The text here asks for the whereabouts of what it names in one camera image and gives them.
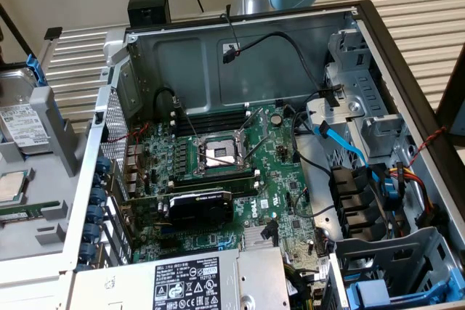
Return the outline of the metal locking lever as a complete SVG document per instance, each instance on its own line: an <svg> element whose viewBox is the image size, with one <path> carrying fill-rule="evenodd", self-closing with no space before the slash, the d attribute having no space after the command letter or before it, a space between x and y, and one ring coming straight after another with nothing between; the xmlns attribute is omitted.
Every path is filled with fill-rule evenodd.
<svg viewBox="0 0 465 310"><path fill-rule="evenodd" d="M243 162L246 162L261 146L262 144L270 138L269 135L261 139L252 149L243 157Z"/></svg>
<svg viewBox="0 0 465 310"><path fill-rule="evenodd" d="M184 115L184 117L185 117L187 123L189 124L189 126L190 126L190 128L191 128L191 131L192 131L193 134L195 135L195 138L196 138L196 139L199 139L198 133L196 132L196 130L195 130L195 128L194 128L194 126L193 126L193 124L192 124L192 122L191 122L191 120L190 120L189 115L187 114L186 110L185 110L184 107L182 106L182 103L181 103L179 97L174 96L174 97L173 97L173 103L174 103L174 107L175 107L176 109L180 109L180 110L182 111L182 114Z"/></svg>

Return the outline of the blue drive bay clips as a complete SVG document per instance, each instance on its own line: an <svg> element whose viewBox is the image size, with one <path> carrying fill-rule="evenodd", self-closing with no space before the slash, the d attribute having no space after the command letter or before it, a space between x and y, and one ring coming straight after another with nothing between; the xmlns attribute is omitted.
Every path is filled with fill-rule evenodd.
<svg viewBox="0 0 465 310"><path fill-rule="evenodd" d="M447 281L439 281L426 291L390 297L383 281L370 280L356 282L346 293L351 310L405 310L465 299L465 279L453 268Z"/></svg>

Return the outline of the metal socket cover frame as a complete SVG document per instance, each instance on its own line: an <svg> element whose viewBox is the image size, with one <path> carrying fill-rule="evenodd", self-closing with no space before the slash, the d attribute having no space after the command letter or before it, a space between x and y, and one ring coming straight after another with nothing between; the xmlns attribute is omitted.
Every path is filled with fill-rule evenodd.
<svg viewBox="0 0 465 310"><path fill-rule="evenodd" d="M247 126L251 125L255 121L256 117L258 117L259 121L261 122L263 137L264 138L267 137L268 136L268 122L267 122L267 116L266 116L266 113L264 112L263 107L259 107L258 109L254 111L247 110L246 120L241 125L241 127L237 130L237 132L242 133Z"/></svg>

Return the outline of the silver metal drive cage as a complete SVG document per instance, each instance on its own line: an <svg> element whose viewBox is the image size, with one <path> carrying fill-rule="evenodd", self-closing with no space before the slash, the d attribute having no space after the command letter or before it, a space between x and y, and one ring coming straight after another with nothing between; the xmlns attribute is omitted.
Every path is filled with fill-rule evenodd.
<svg viewBox="0 0 465 310"><path fill-rule="evenodd" d="M329 136L319 136L330 165L358 168L385 163L391 168L398 161L409 164L417 146L363 34L358 29L341 30L329 38L328 51L333 60L325 67L325 82L332 87L328 95L336 104L326 97L308 102L310 124L317 130L326 122L359 150L347 150Z"/></svg>

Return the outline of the black graphics card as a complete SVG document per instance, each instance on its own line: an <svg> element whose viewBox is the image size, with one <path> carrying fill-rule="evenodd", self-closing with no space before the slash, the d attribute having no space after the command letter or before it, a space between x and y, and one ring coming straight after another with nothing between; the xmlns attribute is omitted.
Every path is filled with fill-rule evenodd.
<svg viewBox="0 0 465 310"><path fill-rule="evenodd" d="M139 227L219 227L234 217L233 194L223 189L132 199L124 210Z"/></svg>

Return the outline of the silver finned chipset heatsink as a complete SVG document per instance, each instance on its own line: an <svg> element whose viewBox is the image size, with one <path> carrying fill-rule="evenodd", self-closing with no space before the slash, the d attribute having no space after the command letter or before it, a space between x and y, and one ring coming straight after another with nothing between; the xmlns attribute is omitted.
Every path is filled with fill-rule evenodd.
<svg viewBox="0 0 465 310"><path fill-rule="evenodd" d="M244 251L261 250L278 246L273 242L271 237L265 238L262 236L264 228L265 226L257 226L244 229L242 240L242 249Z"/></svg>

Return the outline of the black ribbed plastic bracket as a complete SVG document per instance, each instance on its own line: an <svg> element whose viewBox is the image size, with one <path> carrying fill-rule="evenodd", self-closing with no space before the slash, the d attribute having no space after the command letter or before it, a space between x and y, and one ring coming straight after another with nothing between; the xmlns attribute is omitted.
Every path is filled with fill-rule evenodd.
<svg viewBox="0 0 465 310"><path fill-rule="evenodd" d="M357 238L374 242L386 236L385 220L363 168L351 170L334 166L331 169L329 186L345 239Z"/></svg>

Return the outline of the silver CPU chip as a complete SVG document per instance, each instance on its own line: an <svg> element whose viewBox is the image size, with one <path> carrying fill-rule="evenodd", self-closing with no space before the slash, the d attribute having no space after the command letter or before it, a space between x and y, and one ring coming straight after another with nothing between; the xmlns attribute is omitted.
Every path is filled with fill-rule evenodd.
<svg viewBox="0 0 465 310"><path fill-rule="evenodd" d="M0 176L0 205L21 204L27 173L27 171L15 171Z"/></svg>

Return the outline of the metal CPU socket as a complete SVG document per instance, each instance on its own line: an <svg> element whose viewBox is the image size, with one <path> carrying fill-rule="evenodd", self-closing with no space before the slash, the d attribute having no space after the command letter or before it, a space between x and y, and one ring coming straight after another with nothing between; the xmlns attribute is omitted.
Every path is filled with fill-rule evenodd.
<svg viewBox="0 0 465 310"><path fill-rule="evenodd" d="M251 169L244 129L204 134L192 139L194 176L240 173Z"/></svg>

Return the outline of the grey plastic parts rack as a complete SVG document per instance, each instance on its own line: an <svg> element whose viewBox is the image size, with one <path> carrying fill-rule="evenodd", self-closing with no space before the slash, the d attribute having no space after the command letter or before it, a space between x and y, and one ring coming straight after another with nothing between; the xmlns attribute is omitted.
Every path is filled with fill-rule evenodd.
<svg viewBox="0 0 465 310"><path fill-rule="evenodd" d="M52 151L17 161L0 155L0 176L28 172L19 205L50 201L59 201L60 205L42 209L41 219L0 222L0 261L62 252L87 141L86 135L75 131L71 121L62 114L50 87L35 89L30 104L41 118ZM19 205L0 205L0 208Z"/></svg>

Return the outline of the green Dell motherboard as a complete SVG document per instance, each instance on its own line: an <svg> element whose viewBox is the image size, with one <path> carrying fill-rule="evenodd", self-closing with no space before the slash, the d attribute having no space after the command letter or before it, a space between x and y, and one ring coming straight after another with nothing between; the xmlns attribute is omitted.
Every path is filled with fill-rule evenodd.
<svg viewBox="0 0 465 310"><path fill-rule="evenodd" d="M176 195L167 192L167 184L175 179L192 179L195 163L192 136L177 136L176 119L158 122L140 131L126 156L126 185L129 200L122 207L134 241L133 262L142 263L165 258L214 251L242 249L245 228L265 226L262 236L271 237L283 255L285 263L302 274L322 272L328 253L328 239L315 223L325 213L313 219L298 217L291 201L308 188L305 177L307 164L294 152L297 137L303 132L300 121L293 121L288 107L262 106L267 116L270 138L248 159L251 168L260 170L262 181L257 195L235 197L234 217L219 227L178 229L174 227L139 227L124 210L132 199ZM270 117L283 118L280 127L272 126ZM245 128L248 152L263 139L259 118ZM311 192L302 196L297 210L313 214Z"/></svg>

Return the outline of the black diagonal strip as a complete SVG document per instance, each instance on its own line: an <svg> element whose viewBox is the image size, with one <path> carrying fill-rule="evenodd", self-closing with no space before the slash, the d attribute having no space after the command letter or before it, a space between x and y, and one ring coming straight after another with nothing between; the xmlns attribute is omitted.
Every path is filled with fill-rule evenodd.
<svg viewBox="0 0 465 310"><path fill-rule="evenodd" d="M27 60L29 57L32 59L36 59L36 55L34 54L32 48L28 45L27 41L24 39L23 35L18 30L17 26L12 21L11 17L8 15L7 11L0 3L0 18L4 21L5 25L8 27L9 31L15 38L16 42L20 45L21 49L27 55Z"/></svg>

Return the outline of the hard disk with blue carrier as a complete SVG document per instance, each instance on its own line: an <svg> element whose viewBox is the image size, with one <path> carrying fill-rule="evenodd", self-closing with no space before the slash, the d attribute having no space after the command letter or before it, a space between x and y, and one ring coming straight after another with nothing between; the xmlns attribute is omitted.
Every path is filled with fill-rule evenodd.
<svg viewBox="0 0 465 310"><path fill-rule="evenodd" d="M39 61L29 54L24 64L0 68L0 155L10 161L49 153L49 136L30 98L47 80Z"/></svg>

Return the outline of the grey power supply unit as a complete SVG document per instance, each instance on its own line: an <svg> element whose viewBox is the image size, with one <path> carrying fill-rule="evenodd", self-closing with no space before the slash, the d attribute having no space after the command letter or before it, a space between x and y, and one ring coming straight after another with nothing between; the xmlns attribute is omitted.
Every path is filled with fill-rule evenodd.
<svg viewBox="0 0 465 310"><path fill-rule="evenodd" d="M290 310L278 248L79 272L69 310Z"/></svg>

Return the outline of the blue plastic latch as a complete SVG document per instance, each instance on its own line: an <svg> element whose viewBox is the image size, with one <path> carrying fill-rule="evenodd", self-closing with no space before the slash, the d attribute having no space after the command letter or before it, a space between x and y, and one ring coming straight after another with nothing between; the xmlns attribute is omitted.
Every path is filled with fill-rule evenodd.
<svg viewBox="0 0 465 310"><path fill-rule="evenodd" d="M399 198L397 190L390 177L384 177L380 180L381 206L384 211L393 211Z"/></svg>

